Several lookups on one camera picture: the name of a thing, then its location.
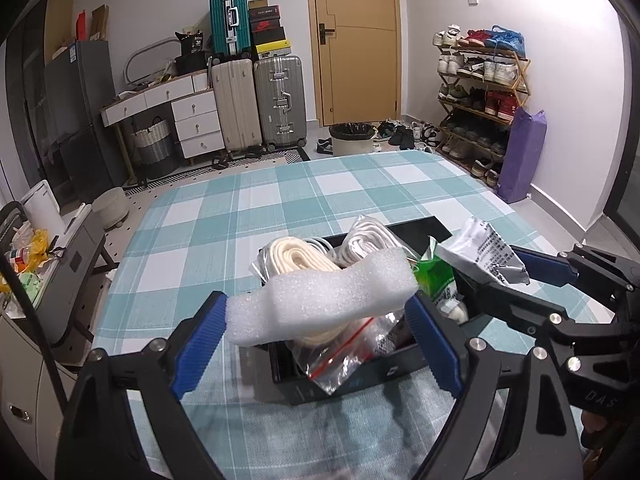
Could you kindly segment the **white drawer desk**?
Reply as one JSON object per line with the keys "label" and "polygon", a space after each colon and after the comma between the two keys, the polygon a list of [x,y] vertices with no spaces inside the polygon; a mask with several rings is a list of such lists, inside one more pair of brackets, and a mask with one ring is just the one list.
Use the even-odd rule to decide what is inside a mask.
{"label": "white drawer desk", "polygon": [[142,126],[143,119],[149,122],[155,117],[168,121],[178,144],[177,151],[185,159],[226,148],[215,92],[206,70],[127,92],[123,99],[101,110],[105,127],[119,126],[122,122],[131,127]]}

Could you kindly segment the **teal plaid tablecloth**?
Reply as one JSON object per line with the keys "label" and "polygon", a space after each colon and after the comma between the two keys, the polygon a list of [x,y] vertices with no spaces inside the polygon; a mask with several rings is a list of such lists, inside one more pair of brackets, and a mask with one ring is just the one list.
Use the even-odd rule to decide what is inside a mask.
{"label": "teal plaid tablecloth", "polygon": [[[215,290],[257,288],[250,266],[270,240],[342,234],[361,216],[386,224],[434,217],[450,232],[477,217],[514,245],[548,254],[574,245],[530,200],[507,205],[451,162],[418,151],[262,164],[154,188],[130,203],[139,222],[111,241],[119,267],[94,340],[111,354],[169,335]],[[420,370],[339,399],[287,406],[266,352],[228,342],[183,400],[229,479],[407,479],[451,404]]]}

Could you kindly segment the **black storage box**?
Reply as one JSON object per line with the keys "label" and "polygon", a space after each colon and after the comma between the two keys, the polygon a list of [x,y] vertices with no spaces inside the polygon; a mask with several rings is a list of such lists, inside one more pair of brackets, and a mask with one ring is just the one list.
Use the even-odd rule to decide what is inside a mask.
{"label": "black storage box", "polygon": [[426,367],[402,311],[356,323],[325,346],[277,341],[258,348],[268,353],[271,380],[291,405],[338,398]]}

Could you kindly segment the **white foam piece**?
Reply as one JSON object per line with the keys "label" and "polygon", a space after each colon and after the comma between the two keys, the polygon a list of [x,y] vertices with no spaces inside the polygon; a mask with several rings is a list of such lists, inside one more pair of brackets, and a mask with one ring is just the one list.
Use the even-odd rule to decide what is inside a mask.
{"label": "white foam piece", "polygon": [[418,289],[400,248],[372,252],[343,270],[280,274],[227,300],[226,336],[240,347],[316,336],[399,310]]}

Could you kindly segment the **wooden shoe rack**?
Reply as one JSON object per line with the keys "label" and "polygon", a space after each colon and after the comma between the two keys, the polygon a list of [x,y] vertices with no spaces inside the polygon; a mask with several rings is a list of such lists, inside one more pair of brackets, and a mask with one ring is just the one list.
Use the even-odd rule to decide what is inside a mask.
{"label": "wooden shoe rack", "polygon": [[530,97],[525,38],[499,25],[462,32],[451,24],[434,33],[433,44],[437,101],[446,112],[437,151],[498,188],[513,119]]}

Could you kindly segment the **bagged cream webbing coil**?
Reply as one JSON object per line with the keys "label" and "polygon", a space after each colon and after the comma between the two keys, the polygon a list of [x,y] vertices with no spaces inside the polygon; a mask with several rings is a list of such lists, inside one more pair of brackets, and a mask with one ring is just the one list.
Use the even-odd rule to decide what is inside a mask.
{"label": "bagged cream webbing coil", "polygon": [[232,299],[231,341],[285,342],[294,364],[327,396],[380,352],[418,290],[399,245],[336,263],[328,245],[285,236],[259,249],[253,271],[262,286]]}

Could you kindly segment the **silver suitcase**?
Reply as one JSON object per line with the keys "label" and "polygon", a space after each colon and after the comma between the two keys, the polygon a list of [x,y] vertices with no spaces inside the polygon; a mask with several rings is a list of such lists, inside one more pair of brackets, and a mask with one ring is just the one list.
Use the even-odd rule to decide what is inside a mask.
{"label": "silver suitcase", "polygon": [[307,142],[302,61],[296,55],[264,58],[254,64],[262,140],[268,151]]}

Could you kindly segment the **beige suitcase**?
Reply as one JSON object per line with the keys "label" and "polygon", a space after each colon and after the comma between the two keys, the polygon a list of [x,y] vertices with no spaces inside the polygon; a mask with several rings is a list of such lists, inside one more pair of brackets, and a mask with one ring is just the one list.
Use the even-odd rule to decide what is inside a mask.
{"label": "beige suitcase", "polygon": [[209,75],[227,151],[246,152],[260,148],[262,129],[252,61],[243,58],[218,64],[210,69]]}

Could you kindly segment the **wooden door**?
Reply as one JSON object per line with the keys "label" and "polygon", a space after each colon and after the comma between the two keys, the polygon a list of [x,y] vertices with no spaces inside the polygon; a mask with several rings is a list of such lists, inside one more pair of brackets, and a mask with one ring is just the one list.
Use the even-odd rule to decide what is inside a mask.
{"label": "wooden door", "polygon": [[399,0],[308,0],[318,121],[382,122],[400,112]]}

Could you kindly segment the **red white wipes packet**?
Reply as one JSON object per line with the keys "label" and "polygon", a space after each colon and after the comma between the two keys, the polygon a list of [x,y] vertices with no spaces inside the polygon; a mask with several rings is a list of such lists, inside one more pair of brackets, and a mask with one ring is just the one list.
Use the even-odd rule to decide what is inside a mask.
{"label": "red white wipes packet", "polygon": [[435,255],[478,284],[525,284],[524,262],[486,221],[471,217],[454,236],[438,244]]}

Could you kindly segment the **white trash bin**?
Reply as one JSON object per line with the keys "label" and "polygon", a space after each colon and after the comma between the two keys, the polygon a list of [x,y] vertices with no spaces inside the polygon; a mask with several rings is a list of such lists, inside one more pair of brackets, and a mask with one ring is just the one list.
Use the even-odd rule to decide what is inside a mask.
{"label": "white trash bin", "polygon": [[334,156],[369,154],[374,151],[376,130],[367,122],[343,122],[329,126]]}

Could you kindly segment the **green white packet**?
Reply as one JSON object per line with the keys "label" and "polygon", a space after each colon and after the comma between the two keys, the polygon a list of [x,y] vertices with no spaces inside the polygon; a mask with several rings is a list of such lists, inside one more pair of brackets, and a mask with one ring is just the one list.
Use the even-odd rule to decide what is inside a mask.
{"label": "green white packet", "polygon": [[469,321],[468,309],[458,292],[454,269],[436,255],[437,247],[437,240],[430,236],[424,253],[412,265],[413,274],[439,313],[461,325]]}

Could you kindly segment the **teal suitcase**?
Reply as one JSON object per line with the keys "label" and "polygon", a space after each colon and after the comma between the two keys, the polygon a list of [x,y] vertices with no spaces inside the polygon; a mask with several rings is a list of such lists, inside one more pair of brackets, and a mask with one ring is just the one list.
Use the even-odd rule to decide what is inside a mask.
{"label": "teal suitcase", "polygon": [[212,51],[219,61],[250,58],[250,18],[248,0],[208,0]]}

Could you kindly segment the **dark grey refrigerator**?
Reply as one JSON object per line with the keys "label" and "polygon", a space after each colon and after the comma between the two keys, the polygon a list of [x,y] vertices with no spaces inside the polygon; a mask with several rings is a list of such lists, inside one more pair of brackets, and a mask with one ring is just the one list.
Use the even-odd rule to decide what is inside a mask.
{"label": "dark grey refrigerator", "polygon": [[43,78],[51,148],[60,153],[78,200],[92,203],[128,178],[116,136],[101,116],[116,96],[108,42],[74,42],[44,66]]}

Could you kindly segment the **striped laundry basket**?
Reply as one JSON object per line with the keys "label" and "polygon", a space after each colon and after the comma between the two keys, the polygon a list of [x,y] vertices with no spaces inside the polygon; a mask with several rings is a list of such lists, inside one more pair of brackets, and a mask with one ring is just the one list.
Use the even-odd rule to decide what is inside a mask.
{"label": "striped laundry basket", "polygon": [[166,177],[179,166],[168,121],[160,116],[154,117],[148,128],[134,132],[134,148],[140,157],[145,180]]}

